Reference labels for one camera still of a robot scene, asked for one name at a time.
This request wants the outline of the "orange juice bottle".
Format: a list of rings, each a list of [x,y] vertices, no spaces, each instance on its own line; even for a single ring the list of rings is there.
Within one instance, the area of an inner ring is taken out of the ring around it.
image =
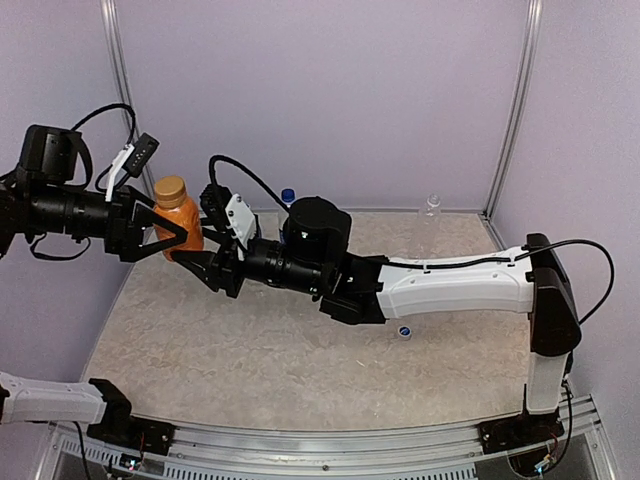
[[[155,201],[154,211],[185,228],[188,232],[188,237],[185,243],[163,251],[165,258],[169,262],[173,261],[171,253],[175,250],[202,251],[204,249],[204,236],[202,234],[199,209],[188,193],[186,201],[180,207],[174,209],[163,209],[159,207]]]

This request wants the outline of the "blue white bottle cap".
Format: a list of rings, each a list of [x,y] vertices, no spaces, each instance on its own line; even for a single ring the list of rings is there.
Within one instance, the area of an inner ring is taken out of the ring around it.
[[[409,340],[412,337],[412,330],[408,326],[401,326],[398,329],[398,336],[403,340]]]

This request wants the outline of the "clear bottle blue label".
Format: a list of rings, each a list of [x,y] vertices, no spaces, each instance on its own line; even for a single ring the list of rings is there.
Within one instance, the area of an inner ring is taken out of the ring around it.
[[[415,253],[419,258],[428,258],[440,231],[441,198],[437,194],[429,195],[417,218],[415,233]]]

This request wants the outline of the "gold juice bottle cap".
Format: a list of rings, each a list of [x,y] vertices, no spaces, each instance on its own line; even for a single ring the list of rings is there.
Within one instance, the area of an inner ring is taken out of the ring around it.
[[[187,197],[184,179],[176,175],[159,179],[154,184],[154,196],[156,204],[163,209],[180,207]]]

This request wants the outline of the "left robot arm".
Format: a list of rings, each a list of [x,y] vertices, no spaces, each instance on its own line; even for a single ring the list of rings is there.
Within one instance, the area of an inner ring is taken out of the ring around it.
[[[31,246],[49,233],[74,241],[103,240],[107,252],[137,262],[183,244],[187,231],[154,212],[154,202],[133,187],[106,194],[74,185],[75,164],[92,170],[91,156],[78,131],[32,125],[27,129],[16,169],[1,184],[1,250],[18,234]],[[166,441],[172,425],[131,413],[126,396],[110,381],[81,383],[1,375],[1,421],[87,425],[90,437],[121,445]]]

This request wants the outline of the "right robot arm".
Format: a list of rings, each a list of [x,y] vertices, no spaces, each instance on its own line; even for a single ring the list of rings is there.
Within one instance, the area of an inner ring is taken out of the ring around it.
[[[235,298],[246,279],[310,295],[322,313],[347,325],[452,311],[528,315],[530,360],[524,409],[511,433],[535,442],[558,409],[567,360],[582,338],[571,285],[548,239],[485,257],[433,260],[358,256],[349,252],[352,219],[320,197],[295,201],[282,242],[259,238],[256,218],[233,195],[210,237],[217,252],[174,251],[173,260],[212,291]]]

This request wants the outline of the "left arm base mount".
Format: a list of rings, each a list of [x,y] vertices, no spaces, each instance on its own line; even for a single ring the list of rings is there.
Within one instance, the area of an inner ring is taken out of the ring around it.
[[[89,384],[106,403],[98,423],[87,427],[87,435],[112,445],[167,456],[176,427],[168,422],[134,416],[128,398],[109,380],[91,378]]]

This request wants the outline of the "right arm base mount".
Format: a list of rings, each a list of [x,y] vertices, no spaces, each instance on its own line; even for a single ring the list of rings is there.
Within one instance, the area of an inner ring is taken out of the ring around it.
[[[536,443],[559,439],[565,434],[560,419],[560,408],[546,414],[532,414],[527,407],[527,386],[523,387],[523,403],[520,413],[496,420],[486,420],[477,425],[484,454],[513,450]]]

